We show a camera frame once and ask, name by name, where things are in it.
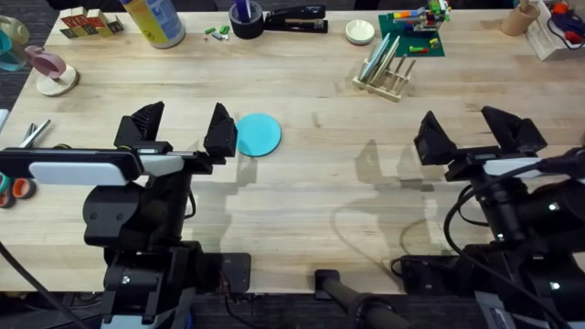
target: green board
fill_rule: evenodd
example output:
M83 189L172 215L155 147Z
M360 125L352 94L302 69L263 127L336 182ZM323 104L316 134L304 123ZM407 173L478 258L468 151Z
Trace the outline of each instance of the green board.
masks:
M380 22L380 31L382 31L382 38L386 36L386 34L390 33L390 42L388 47L392 46L392 43L398 36L400 36L400 43L399 48L396 51L396 57L400 58L406 54L408 57L444 57L445 52L442 49L442 41L441 37L439 36L439 32L413 32L413 31L405 31L404 30L404 23L397 22L394 23L392 19L388 18L388 15L380 15L378 16L378 20ZM439 43L441 44L440 48L431 49L431 40L437 38L439 39ZM411 53L409 51L410 46L413 47L424 47L428 48L429 52L426 54L421 53Z

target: blue disc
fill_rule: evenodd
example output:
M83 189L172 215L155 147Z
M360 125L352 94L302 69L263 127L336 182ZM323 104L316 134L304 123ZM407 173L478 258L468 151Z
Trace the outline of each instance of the blue disc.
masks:
M238 151L247 156L263 156L281 142L281 126L270 115L254 113L236 123Z

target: black stapler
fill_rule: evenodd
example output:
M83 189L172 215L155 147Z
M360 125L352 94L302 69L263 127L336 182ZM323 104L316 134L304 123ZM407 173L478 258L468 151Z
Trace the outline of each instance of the black stapler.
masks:
M299 5L266 14L264 29L272 31L327 33L324 5Z

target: bottle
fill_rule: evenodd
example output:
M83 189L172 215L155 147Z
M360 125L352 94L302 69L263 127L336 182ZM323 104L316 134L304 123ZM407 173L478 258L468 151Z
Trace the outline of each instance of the bottle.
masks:
M120 0L154 48L170 48L185 37L185 26L171 0Z

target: white box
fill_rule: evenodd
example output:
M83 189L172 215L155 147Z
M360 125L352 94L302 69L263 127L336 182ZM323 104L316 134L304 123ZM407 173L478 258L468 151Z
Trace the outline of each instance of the white box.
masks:
M550 32L547 26L547 21L550 19L550 12L543 0L538 0L537 3L531 2L530 4L537 6L540 15L528 27L526 38L541 60L585 58L585 47L577 50L567 49L565 44ZM551 22L550 25L555 32L561 36L564 35L554 23Z

